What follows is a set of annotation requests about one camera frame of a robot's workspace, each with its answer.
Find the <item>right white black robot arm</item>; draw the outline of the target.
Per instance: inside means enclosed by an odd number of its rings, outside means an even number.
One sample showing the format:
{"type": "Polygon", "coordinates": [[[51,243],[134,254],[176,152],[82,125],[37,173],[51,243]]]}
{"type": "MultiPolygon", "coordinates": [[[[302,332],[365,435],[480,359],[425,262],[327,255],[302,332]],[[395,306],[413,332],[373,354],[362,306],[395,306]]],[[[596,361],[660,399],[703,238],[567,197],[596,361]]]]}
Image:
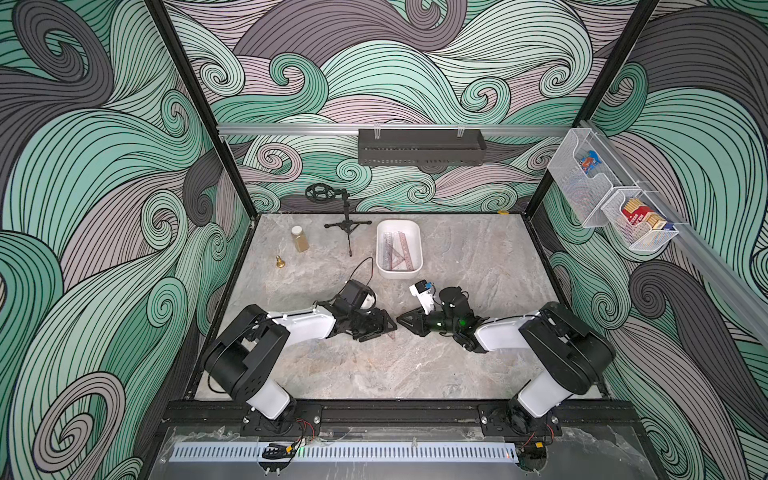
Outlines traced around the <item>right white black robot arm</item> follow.
{"type": "Polygon", "coordinates": [[[481,317],[469,304],[465,291],[446,287],[434,292],[430,282],[410,287],[420,306],[396,318],[411,333],[432,332],[453,339],[470,353],[527,349],[543,365],[508,403],[517,422],[539,420],[573,395],[595,385],[615,358],[615,349],[596,330],[558,302],[521,315],[481,317]]]}

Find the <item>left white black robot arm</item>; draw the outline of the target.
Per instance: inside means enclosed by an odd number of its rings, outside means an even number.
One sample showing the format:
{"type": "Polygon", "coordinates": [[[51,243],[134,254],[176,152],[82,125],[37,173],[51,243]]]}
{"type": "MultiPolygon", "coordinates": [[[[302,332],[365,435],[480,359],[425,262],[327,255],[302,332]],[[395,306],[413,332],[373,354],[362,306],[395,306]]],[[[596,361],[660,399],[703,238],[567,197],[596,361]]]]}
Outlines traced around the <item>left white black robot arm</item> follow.
{"type": "Polygon", "coordinates": [[[309,309],[275,313],[257,305],[244,308],[204,354],[204,370],[232,400],[248,405],[269,420],[291,409],[293,397],[274,379],[272,370],[283,350],[340,333],[366,342],[397,329],[379,308],[348,312],[326,302],[309,309]]]}

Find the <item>white plastic storage box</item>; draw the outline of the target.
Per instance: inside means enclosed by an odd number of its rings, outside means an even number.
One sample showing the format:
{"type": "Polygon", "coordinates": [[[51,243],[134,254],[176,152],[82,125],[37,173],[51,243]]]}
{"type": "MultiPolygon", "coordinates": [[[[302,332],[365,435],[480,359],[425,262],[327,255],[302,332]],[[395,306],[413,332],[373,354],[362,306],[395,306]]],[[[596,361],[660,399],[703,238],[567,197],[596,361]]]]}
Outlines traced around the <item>white plastic storage box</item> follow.
{"type": "Polygon", "coordinates": [[[381,221],[376,230],[375,264],[384,279],[415,279],[424,265],[420,226],[411,220],[381,221]]]}

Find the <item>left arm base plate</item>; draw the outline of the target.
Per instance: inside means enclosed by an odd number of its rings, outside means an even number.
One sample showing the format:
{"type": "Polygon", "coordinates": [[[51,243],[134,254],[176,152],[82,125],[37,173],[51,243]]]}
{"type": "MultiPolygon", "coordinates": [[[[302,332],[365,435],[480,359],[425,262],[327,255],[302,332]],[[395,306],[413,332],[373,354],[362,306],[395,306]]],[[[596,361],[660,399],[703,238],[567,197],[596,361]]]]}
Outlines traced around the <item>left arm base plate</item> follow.
{"type": "Polygon", "coordinates": [[[311,439],[316,436],[321,421],[319,403],[291,403],[276,419],[269,419],[251,407],[243,418],[241,434],[262,439],[311,439]]]}

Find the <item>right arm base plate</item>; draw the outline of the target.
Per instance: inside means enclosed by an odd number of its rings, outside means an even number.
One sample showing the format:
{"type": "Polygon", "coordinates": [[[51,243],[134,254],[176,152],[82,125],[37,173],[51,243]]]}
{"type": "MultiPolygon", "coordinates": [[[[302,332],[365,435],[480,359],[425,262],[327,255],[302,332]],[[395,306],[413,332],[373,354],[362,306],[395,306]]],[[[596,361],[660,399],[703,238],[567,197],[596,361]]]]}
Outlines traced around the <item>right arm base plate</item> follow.
{"type": "Polygon", "coordinates": [[[562,435],[560,426],[552,422],[552,415],[534,418],[522,407],[511,406],[506,401],[481,403],[478,405],[478,414],[483,434],[486,436],[526,440],[531,435],[535,438],[562,435]]]}

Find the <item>long pink ruler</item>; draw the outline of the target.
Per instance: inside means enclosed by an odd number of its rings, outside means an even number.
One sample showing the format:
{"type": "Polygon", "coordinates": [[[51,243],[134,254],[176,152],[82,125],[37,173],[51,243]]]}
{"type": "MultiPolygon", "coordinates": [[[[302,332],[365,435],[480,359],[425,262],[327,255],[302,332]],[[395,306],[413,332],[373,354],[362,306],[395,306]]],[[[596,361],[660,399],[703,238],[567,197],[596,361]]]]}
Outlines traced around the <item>long pink ruler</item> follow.
{"type": "Polygon", "coordinates": [[[394,239],[394,248],[403,254],[407,262],[407,266],[405,268],[400,267],[396,271],[413,271],[414,263],[410,253],[407,236],[405,235],[404,232],[400,231],[393,235],[393,239],[394,239]]]}

